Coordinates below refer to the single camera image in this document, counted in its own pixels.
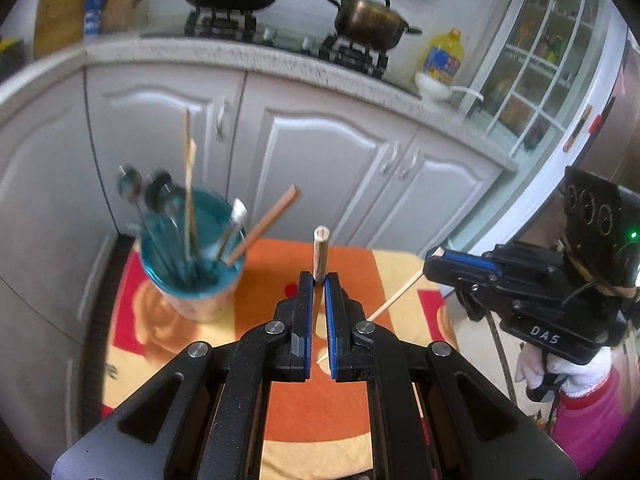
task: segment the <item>cooking oil bottle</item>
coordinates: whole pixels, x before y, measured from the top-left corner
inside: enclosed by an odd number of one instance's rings
[[[447,34],[437,34],[427,46],[422,71],[434,79],[450,85],[465,57],[460,43],[460,31],[452,28]]]

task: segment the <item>wooden dowel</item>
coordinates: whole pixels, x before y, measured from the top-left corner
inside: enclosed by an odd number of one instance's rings
[[[253,244],[289,209],[302,194],[296,186],[291,186],[284,195],[267,211],[258,223],[251,229],[244,241],[234,249],[225,264],[232,266],[236,260],[245,254]]]
[[[187,160],[187,170],[185,175],[185,198],[184,198],[184,256],[187,260],[191,259],[191,241],[194,239],[193,223],[193,163],[196,158],[197,145],[195,140],[190,139],[189,158]]]
[[[391,297],[389,298],[384,304],[382,304],[382,306],[380,306],[379,309],[377,309],[373,314],[371,314],[369,317],[367,317],[367,321],[374,321],[376,320],[376,318],[380,317],[382,314],[384,314],[387,310],[389,310],[389,308],[391,307],[391,305],[393,305],[396,301],[398,301],[400,298],[402,298],[402,296],[405,294],[406,291],[408,291],[412,286],[415,285],[415,283],[422,277],[422,269],[420,269],[418,272],[416,272],[410,279],[408,282],[406,282],[402,287],[400,287],[400,289]],[[316,361],[317,364],[320,364],[322,361],[324,361],[325,359],[327,359],[329,357],[329,351],[328,349],[322,354],[322,357],[318,358],[318,360]]]
[[[186,187],[186,174],[189,171],[188,166],[190,164],[191,158],[191,143],[193,142],[193,137],[191,136],[191,110],[189,108],[184,109],[184,133],[182,139],[182,147],[184,149],[184,171],[185,171],[185,187]],[[193,153],[193,162],[191,162],[191,174],[193,175],[193,165],[195,163],[195,151]],[[186,225],[189,226],[189,254],[193,253],[197,258],[200,257],[200,245],[198,243],[198,232],[196,230],[196,212],[195,205],[193,203],[193,199],[191,200],[191,205],[189,208],[189,213],[187,213],[185,209],[184,221],[187,222]]]
[[[316,329],[318,311],[324,293],[324,277],[326,276],[326,261],[329,254],[329,236],[331,231],[327,227],[319,226],[314,230],[314,298],[311,329]]]

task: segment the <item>wooden cutting board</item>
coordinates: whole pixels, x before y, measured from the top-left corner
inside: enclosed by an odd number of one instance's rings
[[[33,57],[41,59],[82,41],[84,0],[40,0],[36,12]]]

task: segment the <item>white bowl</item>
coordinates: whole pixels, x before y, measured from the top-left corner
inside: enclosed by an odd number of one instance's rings
[[[420,96],[423,99],[437,102],[447,101],[453,92],[464,92],[474,95],[476,98],[484,101],[484,96],[471,88],[465,88],[463,86],[447,86],[430,75],[426,75],[424,72],[416,72],[414,81],[418,85]]]
[[[433,77],[426,75],[424,72],[416,72],[414,81],[418,85],[420,95],[424,99],[446,101],[451,97],[451,94],[453,94],[450,87],[440,81],[437,81]]]

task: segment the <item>gas stove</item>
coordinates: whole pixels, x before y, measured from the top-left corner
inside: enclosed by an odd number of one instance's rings
[[[184,24],[184,35],[189,38],[251,41],[257,20],[250,11],[196,9]]]
[[[331,34],[322,40],[311,34],[264,25],[257,22],[252,12],[195,9],[189,14],[182,28],[149,32],[143,34],[143,37],[225,40],[277,48],[354,70],[403,92],[419,96],[417,88],[395,79],[386,71],[386,52],[377,52],[364,45],[352,43],[337,34]]]
[[[322,42],[318,57],[376,79],[382,79],[389,61],[385,52],[376,52],[368,46],[353,43],[337,34],[329,35]]]

